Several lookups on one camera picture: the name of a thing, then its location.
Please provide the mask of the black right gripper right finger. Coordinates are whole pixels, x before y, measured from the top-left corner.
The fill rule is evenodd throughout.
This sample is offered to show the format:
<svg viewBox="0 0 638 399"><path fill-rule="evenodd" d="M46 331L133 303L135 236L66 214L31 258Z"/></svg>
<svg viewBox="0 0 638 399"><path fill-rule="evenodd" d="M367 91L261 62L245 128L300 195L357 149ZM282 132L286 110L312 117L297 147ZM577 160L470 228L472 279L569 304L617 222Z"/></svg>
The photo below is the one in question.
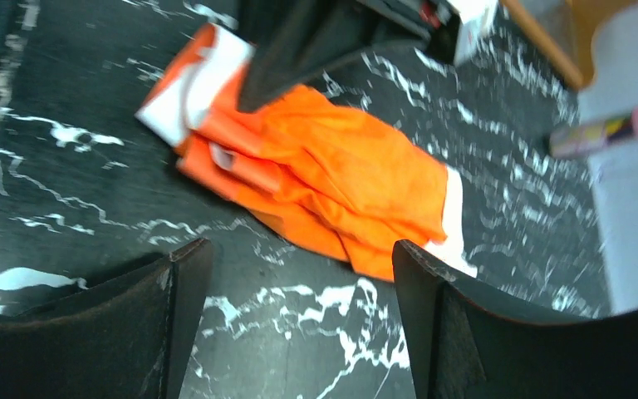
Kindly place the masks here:
<svg viewBox="0 0 638 399"><path fill-rule="evenodd" d="M638 309L545 308L407 240L392 263L418 398L638 398Z"/></svg>

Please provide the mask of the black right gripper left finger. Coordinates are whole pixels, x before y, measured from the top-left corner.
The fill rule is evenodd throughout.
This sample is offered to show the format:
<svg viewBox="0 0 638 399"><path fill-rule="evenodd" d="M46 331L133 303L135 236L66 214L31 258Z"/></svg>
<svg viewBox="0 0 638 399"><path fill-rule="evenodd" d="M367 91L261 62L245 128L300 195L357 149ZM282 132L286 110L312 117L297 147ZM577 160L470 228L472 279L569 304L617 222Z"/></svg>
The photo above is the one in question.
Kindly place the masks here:
<svg viewBox="0 0 638 399"><path fill-rule="evenodd" d="M0 398L176 398L213 269L197 239L93 288L0 315Z"/></svg>

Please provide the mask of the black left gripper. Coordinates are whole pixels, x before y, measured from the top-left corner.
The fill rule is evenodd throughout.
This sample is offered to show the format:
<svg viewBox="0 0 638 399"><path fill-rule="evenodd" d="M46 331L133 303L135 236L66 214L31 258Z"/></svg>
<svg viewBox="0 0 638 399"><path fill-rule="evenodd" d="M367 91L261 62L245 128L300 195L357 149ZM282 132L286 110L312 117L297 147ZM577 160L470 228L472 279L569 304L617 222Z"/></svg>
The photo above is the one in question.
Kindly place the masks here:
<svg viewBox="0 0 638 399"><path fill-rule="evenodd" d="M255 47L237 108L255 112L368 50L424 46L459 66L493 28L498 1L241 1L238 35Z"/></svg>

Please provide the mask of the orange boxer underwear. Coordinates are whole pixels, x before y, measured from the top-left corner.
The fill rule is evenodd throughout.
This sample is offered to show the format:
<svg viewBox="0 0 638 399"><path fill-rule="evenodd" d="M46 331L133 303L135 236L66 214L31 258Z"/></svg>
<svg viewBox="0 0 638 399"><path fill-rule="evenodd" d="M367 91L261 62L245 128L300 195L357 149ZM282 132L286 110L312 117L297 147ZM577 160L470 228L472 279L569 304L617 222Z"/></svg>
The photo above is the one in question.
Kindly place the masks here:
<svg viewBox="0 0 638 399"><path fill-rule="evenodd" d="M470 276L457 170L366 111L294 86L238 110L254 47L203 25L168 65L137 119L176 153L178 169L298 247L392 281L406 239Z"/></svg>

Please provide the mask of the pink capped bottle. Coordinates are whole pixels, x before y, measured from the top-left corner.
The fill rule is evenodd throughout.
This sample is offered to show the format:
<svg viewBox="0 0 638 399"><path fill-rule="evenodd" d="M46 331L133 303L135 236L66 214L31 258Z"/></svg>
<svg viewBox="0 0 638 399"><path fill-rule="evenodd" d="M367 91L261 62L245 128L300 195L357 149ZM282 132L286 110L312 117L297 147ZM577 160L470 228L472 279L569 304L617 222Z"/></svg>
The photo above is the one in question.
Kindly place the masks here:
<svg viewBox="0 0 638 399"><path fill-rule="evenodd" d="M554 158L572 159L631 140L638 141L638 107L604 120L560 128L547 138L547 149Z"/></svg>

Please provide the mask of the orange wooden shelf rack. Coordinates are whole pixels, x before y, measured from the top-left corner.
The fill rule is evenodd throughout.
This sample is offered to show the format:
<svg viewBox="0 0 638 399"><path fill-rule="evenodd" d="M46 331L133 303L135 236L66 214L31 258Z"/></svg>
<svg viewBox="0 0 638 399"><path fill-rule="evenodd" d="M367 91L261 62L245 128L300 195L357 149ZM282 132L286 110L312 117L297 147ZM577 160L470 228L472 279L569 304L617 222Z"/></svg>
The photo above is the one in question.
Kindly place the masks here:
<svg viewBox="0 0 638 399"><path fill-rule="evenodd" d="M628 57L638 22L620 17L638 10L638 1L502 1L528 40L546 56L575 91L596 84Z"/></svg>

